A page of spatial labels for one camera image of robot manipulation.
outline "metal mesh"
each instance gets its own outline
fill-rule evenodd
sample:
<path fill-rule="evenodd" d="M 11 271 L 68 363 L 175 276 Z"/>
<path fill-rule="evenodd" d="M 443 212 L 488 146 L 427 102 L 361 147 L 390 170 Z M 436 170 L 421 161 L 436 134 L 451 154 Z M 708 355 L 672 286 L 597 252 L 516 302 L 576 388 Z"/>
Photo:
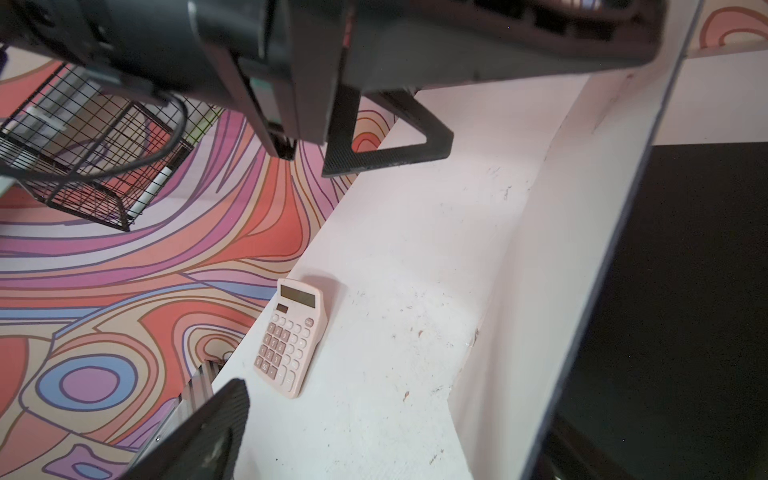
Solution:
<path fill-rule="evenodd" d="M 152 165 L 61 188 L 57 182 L 19 183 L 49 207 L 128 231 L 222 112 L 202 101 L 184 102 L 182 141 Z M 0 161 L 50 174 L 95 174 L 159 150 L 181 116 L 173 104 L 158 107 L 102 94 L 82 67 L 62 65 L 3 122 Z"/>

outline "calculator button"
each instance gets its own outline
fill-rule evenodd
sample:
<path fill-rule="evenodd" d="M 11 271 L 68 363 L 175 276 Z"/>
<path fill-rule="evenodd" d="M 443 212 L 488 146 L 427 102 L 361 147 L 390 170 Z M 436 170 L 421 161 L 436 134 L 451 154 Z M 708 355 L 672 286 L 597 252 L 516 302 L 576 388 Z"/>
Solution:
<path fill-rule="evenodd" d="M 275 377 L 275 382 L 277 382 L 277 385 L 282 385 L 283 380 L 286 378 L 286 372 L 288 370 L 284 366 L 277 367 L 277 376 Z"/>
<path fill-rule="evenodd" d="M 288 372 L 286 373 L 286 381 L 283 383 L 285 385 L 286 390 L 290 391 L 293 388 L 293 380 L 296 379 L 296 373 Z"/>

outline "black cable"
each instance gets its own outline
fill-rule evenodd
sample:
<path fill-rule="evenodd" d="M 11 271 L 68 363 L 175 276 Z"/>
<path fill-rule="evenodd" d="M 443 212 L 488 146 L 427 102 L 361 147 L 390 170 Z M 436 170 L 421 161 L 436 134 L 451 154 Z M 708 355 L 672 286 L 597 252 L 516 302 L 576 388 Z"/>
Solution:
<path fill-rule="evenodd" d="M 100 172 L 98 174 L 88 175 L 75 174 L 74 172 L 66 175 L 46 174 L 43 172 L 22 170 L 20 168 L 11 168 L 6 165 L 5 162 L 0 161 L 0 175 L 4 177 L 12 177 L 21 181 L 41 181 L 57 182 L 60 184 L 74 184 L 93 180 L 101 180 L 103 178 L 116 177 L 119 174 L 124 174 L 125 172 L 153 164 L 154 162 L 160 160 L 172 152 L 173 149 L 179 144 L 182 135 L 184 135 L 184 129 L 187 126 L 187 119 L 189 116 L 186 104 L 176 95 L 172 95 L 166 92 L 158 92 L 157 96 L 163 100 L 167 100 L 169 103 L 176 105 L 176 107 L 181 112 L 181 119 L 179 120 L 179 123 L 176 125 L 173 134 L 170 136 L 165 145 L 163 145 L 160 150 L 154 152 L 153 154 L 132 161 L 128 164 L 121 165 L 120 167 L 115 167 L 111 170 Z"/>

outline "calculator keypad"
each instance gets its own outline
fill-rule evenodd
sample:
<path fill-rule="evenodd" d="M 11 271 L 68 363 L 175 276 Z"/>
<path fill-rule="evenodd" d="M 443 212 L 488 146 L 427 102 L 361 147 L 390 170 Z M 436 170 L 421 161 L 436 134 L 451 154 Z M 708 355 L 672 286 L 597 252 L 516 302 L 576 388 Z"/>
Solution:
<path fill-rule="evenodd" d="M 304 362 L 309 360 L 304 357 L 304 349 L 315 322 L 308 318 L 301 323 L 294 323 L 277 314 L 272 315 L 271 320 L 253 365 L 280 388 L 290 391 L 297 373 Z"/>

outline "dark edge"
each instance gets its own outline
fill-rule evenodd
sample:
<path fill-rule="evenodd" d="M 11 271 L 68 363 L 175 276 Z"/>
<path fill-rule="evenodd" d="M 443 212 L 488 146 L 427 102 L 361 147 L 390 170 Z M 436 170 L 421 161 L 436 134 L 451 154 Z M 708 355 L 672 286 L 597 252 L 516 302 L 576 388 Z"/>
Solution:
<path fill-rule="evenodd" d="M 619 239 L 621 238 L 621 234 L 624 232 L 624 228 L 627 226 L 627 221 L 629 220 L 629 216 L 632 211 L 632 206 L 634 205 L 634 198 L 637 196 L 640 183 L 642 181 L 643 176 L 645 175 L 645 170 L 648 166 L 648 159 L 650 158 L 650 151 L 653 148 L 654 138 L 656 137 L 659 124 L 661 123 L 661 119 L 664 118 L 664 113 L 666 113 L 668 101 L 672 95 L 675 85 L 677 84 L 677 77 L 680 73 L 680 69 L 682 68 L 683 62 L 687 57 L 687 46 L 690 44 L 690 40 L 692 39 L 694 32 L 696 31 L 699 17 L 701 15 L 702 6 L 703 6 L 703 0 L 699 0 L 699 5 L 696 8 L 696 12 L 694 13 L 693 21 L 690 23 L 690 27 L 688 28 L 688 33 L 686 34 L 685 40 L 683 42 L 683 50 L 680 52 L 680 57 L 677 59 L 677 64 L 675 65 L 674 70 L 672 72 L 672 80 L 667 86 L 667 91 L 664 93 L 664 97 L 661 102 L 661 109 L 659 110 L 659 113 L 656 116 L 656 120 L 654 121 L 654 126 L 650 130 L 650 135 L 648 136 L 645 152 L 643 153 L 643 157 L 641 158 L 640 163 L 637 166 L 637 171 L 635 172 L 632 185 L 630 186 L 630 190 L 627 194 L 627 199 L 624 201 L 624 206 L 621 208 L 621 213 L 619 214 L 618 222 L 616 223 L 616 227 L 614 228 L 613 236 L 611 237 L 611 241 L 608 243 L 608 248 L 606 249 L 606 253 L 603 256 L 603 262 L 600 265 L 597 278 L 595 279 L 594 285 L 592 286 L 592 291 L 587 300 L 587 305 L 584 307 L 584 311 L 581 314 L 581 319 L 579 320 L 579 324 L 576 327 L 576 333 L 574 334 L 573 340 L 571 341 L 571 347 L 568 350 L 568 354 L 565 356 L 565 361 L 563 362 L 560 375 L 558 376 L 557 382 L 554 384 L 554 391 L 552 393 L 552 396 L 549 399 L 549 404 L 547 405 L 547 409 L 545 410 L 544 418 L 541 420 L 541 424 L 539 425 L 538 433 L 534 437 L 531 451 L 528 453 L 528 459 L 525 461 L 525 467 L 523 468 L 522 473 L 520 475 L 520 480 L 527 480 L 533 474 L 533 469 L 536 466 L 536 460 L 538 459 L 538 456 L 541 453 L 541 446 L 549 430 L 549 425 L 552 423 L 552 420 L 554 418 L 554 412 L 557 408 L 558 403 L 560 402 L 560 397 L 563 393 L 565 383 L 568 381 L 568 377 L 571 373 L 571 367 L 573 367 L 574 362 L 576 360 L 576 355 L 578 354 L 579 348 L 581 347 L 581 341 L 584 338 L 584 334 L 587 331 L 587 327 L 589 325 L 589 320 L 592 317 L 594 306 L 598 301 L 600 293 L 602 292 L 602 288 L 605 283 L 605 277 L 607 275 L 608 269 L 611 267 L 611 264 L 613 263 L 614 255 L 616 254 L 616 247 L 618 245 Z"/>

